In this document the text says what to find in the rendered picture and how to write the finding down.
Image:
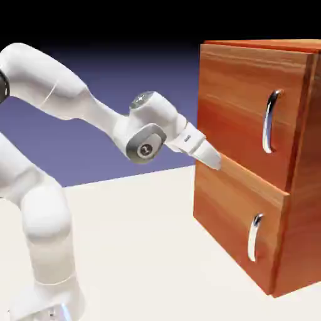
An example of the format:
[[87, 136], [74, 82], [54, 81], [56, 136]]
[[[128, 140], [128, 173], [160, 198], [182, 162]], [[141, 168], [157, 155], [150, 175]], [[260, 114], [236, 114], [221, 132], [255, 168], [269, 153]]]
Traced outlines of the large wooden cabinet door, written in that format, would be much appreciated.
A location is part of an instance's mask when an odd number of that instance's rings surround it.
[[[316, 54], [203, 44], [197, 124], [225, 156], [277, 188], [293, 177], [302, 115]], [[261, 143], [266, 104], [281, 89], [271, 129], [272, 153]]]

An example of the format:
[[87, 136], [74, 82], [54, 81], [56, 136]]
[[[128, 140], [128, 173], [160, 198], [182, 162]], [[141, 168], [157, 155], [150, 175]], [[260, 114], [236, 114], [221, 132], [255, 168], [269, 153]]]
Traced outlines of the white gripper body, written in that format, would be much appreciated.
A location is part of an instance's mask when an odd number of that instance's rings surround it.
[[202, 141], [191, 156], [211, 169], [221, 169], [221, 154], [207, 140]]

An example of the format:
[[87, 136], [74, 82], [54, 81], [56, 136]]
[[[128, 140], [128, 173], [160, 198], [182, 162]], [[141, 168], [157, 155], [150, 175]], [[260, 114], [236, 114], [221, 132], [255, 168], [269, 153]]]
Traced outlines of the wooden cabinet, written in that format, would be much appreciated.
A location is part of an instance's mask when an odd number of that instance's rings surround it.
[[280, 297], [321, 282], [321, 39], [207, 40], [203, 44], [316, 54], [283, 215], [271, 295]]

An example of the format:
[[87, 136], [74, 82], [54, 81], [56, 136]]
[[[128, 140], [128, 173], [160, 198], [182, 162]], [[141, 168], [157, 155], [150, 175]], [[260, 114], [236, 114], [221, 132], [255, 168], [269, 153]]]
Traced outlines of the small wooden cabinet door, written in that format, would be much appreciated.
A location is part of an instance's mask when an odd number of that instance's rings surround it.
[[[289, 193], [223, 156], [221, 169], [196, 163], [194, 217], [266, 293], [273, 291]], [[256, 237], [256, 261], [248, 258], [254, 216], [264, 217]]]

